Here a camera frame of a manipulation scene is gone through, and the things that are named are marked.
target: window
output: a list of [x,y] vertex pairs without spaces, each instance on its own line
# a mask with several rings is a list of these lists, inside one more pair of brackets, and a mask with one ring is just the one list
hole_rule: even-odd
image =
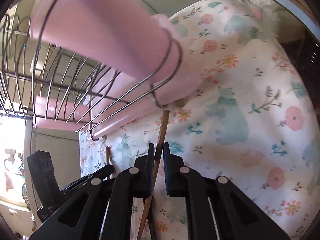
[[[0,199],[20,206],[26,206],[21,193],[25,180],[23,176],[16,175],[13,172],[19,173],[21,161],[18,153],[23,155],[24,135],[24,119],[7,116],[0,117]],[[13,164],[10,161],[5,161],[10,157],[9,154],[5,153],[6,148],[16,150]],[[10,180],[14,188],[6,190],[6,182],[10,184]]]

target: floral fabric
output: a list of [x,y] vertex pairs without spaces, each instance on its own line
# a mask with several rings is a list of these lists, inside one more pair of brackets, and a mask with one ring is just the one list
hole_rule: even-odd
[[[171,153],[202,176],[225,175],[292,239],[306,231],[320,207],[320,133],[313,106],[284,50],[240,0],[203,0],[170,18],[196,57],[202,85],[179,108],[168,106]],[[81,173],[106,164],[115,176],[156,144],[159,109],[97,143],[80,134]],[[163,162],[154,221],[158,239],[187,239],[183,198],[166,195]],[[136,239],[142,199],[132,209]],[[151,239],[148,226],[143,239]]]

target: dish drying rack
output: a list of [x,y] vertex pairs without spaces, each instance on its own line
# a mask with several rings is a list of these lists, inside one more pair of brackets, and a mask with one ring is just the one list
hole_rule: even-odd
[[[50,11],[46,15],[46,20],[42,26],[42,33],[46,24],[46,21],[50,15]],[[3,17],[4,24],[0,26],[0,33],[2,33],[2,60],[0,69],[0,115],[8,117],[16,117],[22,119],[33,119],[34,127],[36,127],[36,118],[44,118],[45,120],[51,119],[55,122],[64,121],[65,123],[73,122],[82,124],[82,128],[75,130],[81,131],[87,127],[84,132],[89,132],[93,141],[98,141],[98,138],[94,138],[92,130],[109,119],[110,117],[118,114],[128,106],[134,104],[138,100],[151,94],[152,101],[159,107],[162,106],[158,103],[155,91],[169,82],[173,76],[177,73],[181,61],[182,61],[182,47],[177,40],[172,38],[171,34],[168,34],[170,44],[168,46],[166,55],[158,66],[150,75],[137,82],[132,88],[125,92],[118,98],[108,96],[108,92],[112,86],[117,82],[117,77],[121,71],[112,69],[110,66],[104,63],[97,63],[90,60],[87,57],[83,57],[75,52],[68,51],[60,48],[55,44],[47,44],[41,42],[41,35],[39,40],[35,41],[29,39],[30,29],[30,17],[20,19],[18,15],[10,17],[6,14]],[[21,25],[27,25],[27,31],[21,30]],[[175,70],[162,82],[157,85],[148,84],[150,89],[133,100],[127,101],[123,98],[135,90],[137,87],[145,83],[149,78],[156,74],[160,68],[166,62],[168,55],[171,51],[173,43],[176,43],[180,50],[180,58]],[[47,46],[47,52],[45,61],[41,69],[36,68],[36,64],[39,59],[39,52],[42,45]],[[26,60],[33,52],[33,59],[30,62]],[[70,60],[67,63],[62,63],[62,57],[68,57]],[[74,71],[70,66],[75,64]],[[90,74],[84,79],[79,78],[79,74],[84,70],[84,66],[90,66],[92,70]],[[63,74],[59,73],[57,69],[63,69]],[[114,71],[113,77],[100,89],[98,92],[94,92],[92,88],[99,82],[103,75],[109,71]],[[36,96],[46,97],[46,110],[45,115],[38,114],[35,110],[35,98]],[[91,110],[104,98],[113,100],[113,103],[102,110],[99,114],[92,116]],[[55,100],[54,116],[48,116],[49,100]],[[66,114],[67,103],[73,104],[73,111],[71,114]],[[116,110],[102,121],[95,122],[96,118],[106,111],[111,106],[117,103],[125,103],[120,109]],[[85,104],[89,107],[89,110],[82,115],[80,120],[75,120],[75,113],[79,105]],[[64,112],[63,118],[58,117],[60,112]],[[86,114],[89,114],[89,121],[83,121]]]

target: metal screw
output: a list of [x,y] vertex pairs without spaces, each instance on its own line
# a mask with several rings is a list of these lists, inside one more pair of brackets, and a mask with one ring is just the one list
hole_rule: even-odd
[[101,179],[99,179],[99,178],[93,178],[91,180],[92,185],[99,185],[100,183],[101,183]]
[[186,167],[186,166],[182,166],[182,167],[179,169],[179,171],[180,171],[181,173],[188,173],[188,172],[190,171],[190,169],[189,169],[188,167]]
[[228,178],[225,176],[220,176],[218,177],[218,182],[220,182],[221,184],[226,184],[228,182]]
[[131,174],[136,174],[139,172],[139,169],[137,167],[132,167],[129,169],[129,173]]

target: wooden chopstick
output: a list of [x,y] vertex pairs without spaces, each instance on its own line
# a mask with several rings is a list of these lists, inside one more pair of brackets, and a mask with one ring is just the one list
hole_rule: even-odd
[[110,164],[110,148],[106,147],[106,159],[107,159],[107,165]]
[[163,113],[162,113],[162,121],[161,121],[161,125],[160,125],[158,142],[157,142],[156,153],[155,153],[155,160],[154,160],[153,185],[152,185],[152,190],[151,190],[151,196],[146,198],[146,201],[144,203],[137,240],[141,239],[141,236],[142,236],[142,233],[143,233],[143,229],[144,229],[144,226],[145,226],[147,218],[148,218],[149,209],[150,209],[150,205],[151,205],[151,201],[152,201],[153,190],[155,188],[157,174],[158,174],[158,170],[159,170],[159,165],[160,165],[160,159],[161,159],[161,155],[162,155],[162,149],[163,149],[165,134],[167,132],[167,126],[168,126],[168,121],[169,121],[169,113],[170,113],[169,110],[164,110]]

